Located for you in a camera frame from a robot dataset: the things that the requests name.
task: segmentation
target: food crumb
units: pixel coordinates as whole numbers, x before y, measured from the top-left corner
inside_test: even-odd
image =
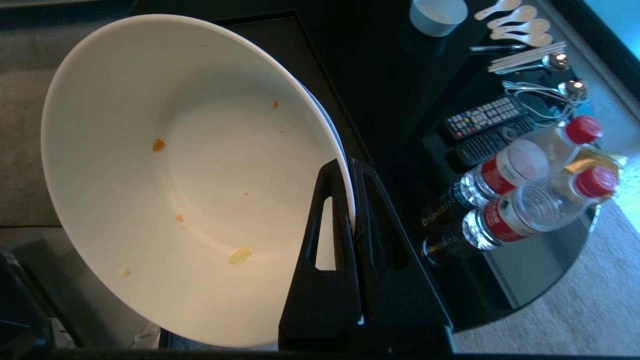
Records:
[[[153,147],[154,152],[162,151],[162,149],[164,149],[164,141],[160,139],[156,139],[156,142],[154,142],[154,147]]]
[[[250,247],[241,247],[240,249],[237,249],[236,252],[234,252],[231,256],[229,256],[228,260],[230,264],[244,263],[244,261],[247,260],[249,256],[251,256],[251,254],[253,254],[253,250]]]

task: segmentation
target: gray carpet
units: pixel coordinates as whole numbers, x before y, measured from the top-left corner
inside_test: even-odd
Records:
[[[117,17],[108,13],[102,20],[86,21],[76,14],[52,22],[44,12],[0,18],[0,226],[60,224],[40,160],[43,101],[64,55]],[[621,112],[606,86],[589,81],[596,115],[607,121],[605,147],[629,156],[631,150],[637,153],[638,124]],[[631,178],[640,174],[636,170]],[[455,335],[459,349],[640,355],[640,239],[625,218],[637,208],[633,188],[637,183],[624,187],[618,200],[622,210],[613,202],[604,206],[578,262],[556,286],[513,316]]]
[[[577,262],[519,312],[455,335],[461,352],[640,355],[640,236],[603,206]]]

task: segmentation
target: white cable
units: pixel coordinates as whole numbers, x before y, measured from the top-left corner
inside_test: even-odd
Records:
[[[578,96],[576,98],[572,98],[572,97],[569,97],[567,95],[559,94],[557,92],[557,89],[547,88],[545,86],[541,86],[541,85],[537,85],[537,84],[531,84],[531,83],[524,83],[523,82],[523,83],[514,83],[514,85],[526,86],[528,88],[528,89],[515,90],[515,92],[513,92],[513,96],[515,96],[516,98],[518,98],[518,96],[520,94],[533,93],[533,94],[538,94],[538,95],[542,95],[542,96],[553,97],[556,100],[559,100],[561,102],[566,103],[566,105],[564,106],[564,108],[562,109],[560,114],[554,115],[554,116],[541,114],[540,112],[538,112],[534,108],[530,107],[529,105],[526,105],[526,104],[522,103],[522,106],[524,106],[529,111],[535,113],[537,116],[539,116],[539,117],[541,117],[543,119],[550,119],[550,120],[568,119],[569,116],[571,116],[571,114],[575,112],[575,110],[576,110],[576,108],[578,106],[580,106],[581,104],[584,104],[585,102],[587,102],[589,100],[589,97],[586,96],[586,95],[578,94]],[[507,94],[511,94],[512,90],[509,90],[509,89],[505,88],[504,91]],[[553,123],[551,123],[551,124],[541,124],[540,122],[537,122],[537,123],[541,127],[548,127],[548,126],[553,126],[554,125]]]

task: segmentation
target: plastic water bottle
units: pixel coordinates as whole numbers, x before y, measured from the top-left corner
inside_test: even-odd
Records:
[[[605,167],[531,181],[470,211],[460,223],[435,231],[424,240],[422,252],[435,260],[465,258],[478,250],[560,229],[612,194],[617,185],[616,173]]]
[[[464,216],[527,181],[555,174],[569,164],[580,145],[602,136],[600,124],[582,115],[566,126],[525,134],[489,160],[469,170],[420,215],[420,226],[431,229]]]

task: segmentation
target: metal spoon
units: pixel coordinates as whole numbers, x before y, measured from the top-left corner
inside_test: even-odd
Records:
[[[507,22],[527,22],[535,18],[537,14],[538,9],[531,5],[524,5],[514,10],[511,15],[490,21],[486,26],[487,28],[495,29]]]
[[[580,99],[587,96],[587,83],[584,80],[565,81],[558,85],[558,92],[574,99]]]
[[[554,41],[554,37],[547,33],[536,33],[528,35],[516,35],[512,33],[491,33],[489,37],[493,40],[512,39],[517,40],[523,44],[527,44],[533,47],[547,46]]]
[[[545,70],[553,72],[562,72],[566,69],[569,69],[569,67],[569,59],[567,58],[566,54],[556,53],[546,55],[544,58],[542,58],[542,60],[540,60],[539,63],[535,63],[533,65],[529,64],[518,67],[511,67],[504,70],[498,70],[495,73],[498,75],[504,75],[509,74],[510,72],[534,70],[539,68],[543,68]]]
[[[490,8],[477,12],[474,15],[474,18],[478,21],[482,21],[485,20],[487,16],[495,12],[508,12],[517,8],[520,4],[522,4],[522,0],[498,0],[498,2]]]
[[[545,19],[533,19],[529,22],[525,22],[522,25],[516,26],[499,26],[493,29],[494,33],[527,33],[527,34],[535,34],[535,33],[545,33],[547,30],[551,28],[551,23]]]

